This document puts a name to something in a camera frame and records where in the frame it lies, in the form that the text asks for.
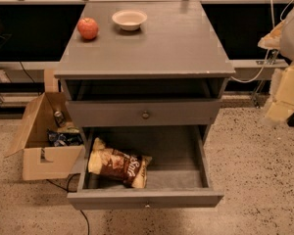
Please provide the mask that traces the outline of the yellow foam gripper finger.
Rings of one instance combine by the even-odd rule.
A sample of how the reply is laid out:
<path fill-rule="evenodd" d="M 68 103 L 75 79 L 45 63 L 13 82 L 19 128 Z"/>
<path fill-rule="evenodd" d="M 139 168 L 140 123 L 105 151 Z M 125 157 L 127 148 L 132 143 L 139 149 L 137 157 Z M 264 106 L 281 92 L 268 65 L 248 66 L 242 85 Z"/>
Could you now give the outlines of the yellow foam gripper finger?
<path fill-rule="evenodd" d="M 258 42 L 258 46 L 267 50 L 279 50 L 280 49 L 280 38 L 284 26 L 284 21 L 281 21 L 276 25 L 271 32 L 262 37 Z"/>
<path fill-rule="evenodd" d="M 269 98 L 263 107 L 262 122 L 279 125 L 294 114 L 294 63 L 285 70 L 276 69 L 270 82 Z"/>

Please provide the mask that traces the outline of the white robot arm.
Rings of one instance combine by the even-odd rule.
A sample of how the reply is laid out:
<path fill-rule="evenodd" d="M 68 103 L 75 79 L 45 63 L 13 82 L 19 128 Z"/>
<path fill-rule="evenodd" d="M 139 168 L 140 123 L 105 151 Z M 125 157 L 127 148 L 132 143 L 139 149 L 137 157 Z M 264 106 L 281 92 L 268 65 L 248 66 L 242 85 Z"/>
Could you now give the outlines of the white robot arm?
<path fill-rule="evenodd" d="M 294 114 L 294 7 L 270 33 L 262 37 L 258 46 L 276 49 L 291 61 L 285 70 L 275 70 L 270 84 L 270 96 L 264 106 L 263 122 L 275 126 L 286 122 Z"/>

